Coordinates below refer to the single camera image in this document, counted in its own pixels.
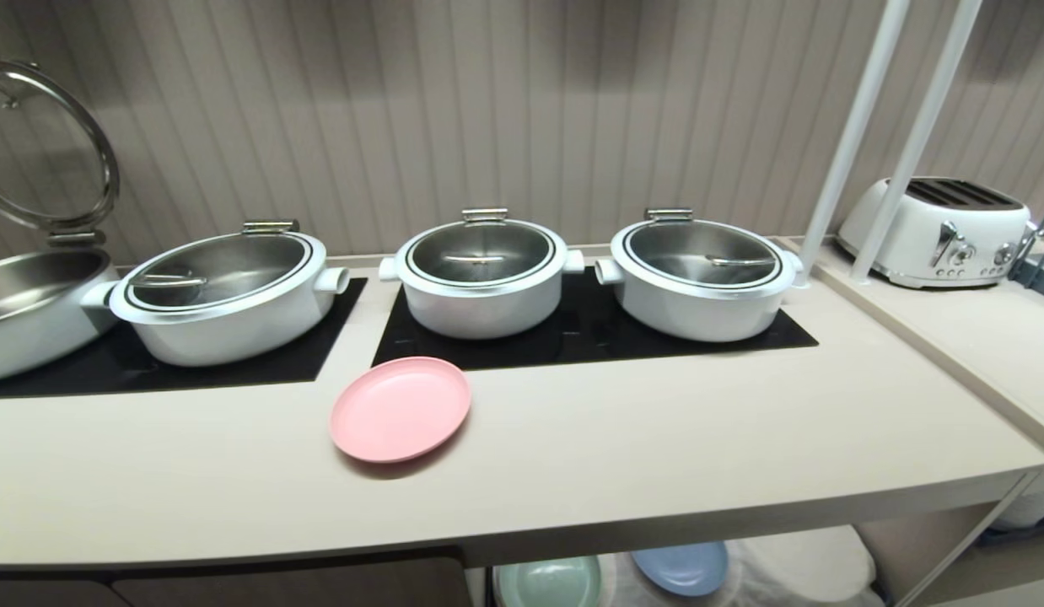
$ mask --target plate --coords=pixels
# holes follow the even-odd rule
[[[723,542],[639,550],[631,558],[649,581],[681,597],[706,597],[721,587],[728,574]]]
[[[465,373],[441,358],[397,358],[369,369],[338,396],[331,439],[349,457],[392,464],[422,457],[469,413]]]
[[[596,607],[600,564],[596,557],[556,558],[496,567],[502,607]]]

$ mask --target open lid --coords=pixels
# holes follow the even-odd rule
[[[0,162],[9,166],[0,165],[0,214],[49,232],[51,244],[104,242],[94,227],[120,189],[114,150],[87,109],[38,66],[0,61]]]

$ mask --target pot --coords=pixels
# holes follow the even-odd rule
[[[0,260],[0,379],[93,342],[117,323],[84,301],[117,271],[98,250],[28,253]]]
[[[562,273],[586,260],[548,228],[471,208],[462,220],[424,231],[379,264],[380,281],[402,281],[418,323],[454,338],[521,333],[560,305]]]
[[[55,360],[117,323],[88,293],[117,278],[110,256],[94,246],[105,242],[95,228],[113,210],[121,177],[102,129],[68,91],[38,66],[0,61],[0,93],[16,112],[20,100],[46,95],[86,132],[99,158],[98,197],[88,210],[63,217],[22,207],[0,191],[0,215],[47,234],[53,251],[0,260],[0,379]]]
[[[144,346],[169,365],[221,365],[289,343],[322,321],[349,284],[329,269],[323,242],[295,221],[253,221],[240,234],[206,238],[140,264],[95,287],[133,324]]]
[[[782,294],[803,263],[758,234],[691,217],[646,211],[612,241],[596,279],[614,285],[626,313],[677,337],[738,342],[773,324]]]

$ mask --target pot lid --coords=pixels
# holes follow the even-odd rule
[[[490,286],[529,276],[548,264],[553,242],[506,210],[467,210],[464,220],[424,235],[406,264],[424,279],[455,286]]]
[[[781,272],[776,250],[750,232],[691,218],[689,210],[649,212],[623,242],[627,255],[652,273],[708,288],[744,288]]]
[[[105,134],[39,66],[0,61],[0,214],[53,244],[101,241],[121,178]]]
[[[308,242],[283,228],[262,226],[248,223],[241,234],[207,238],[156,257],[129,277],[125,298],[156,311],[221,306],[270,288],[309,263]]]

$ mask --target pot handle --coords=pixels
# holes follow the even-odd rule
[[[796,269],[797,274],[803,273],[803,260],[800,259],[799,255],[791,253],[791,251],[782,251],[781,253],[784,254],[784,261]]]
[[[338,295],[349,286],[349,269],[326,269],[313,282],[313,290]]]
[[[379,281],[395,282],[398,280],[398,271],[395,269],[395,258],[384,257],[379,261]]]
[[[593,262],[593,270],[599,284],[619,284],[623,281],[623,269],[616,264],[615,259],[598,259]]]
[[[582,251],[568,251],[568,260],[564,261],[565,274],[580,274],[586,272],[586,256]]]
[[[87,293],[79,298],[79,307],[88,310],[106,310],[110,308],[108,303],[110,293],[113,293],[118,283],[121,281],[105,281],[87,289]]]

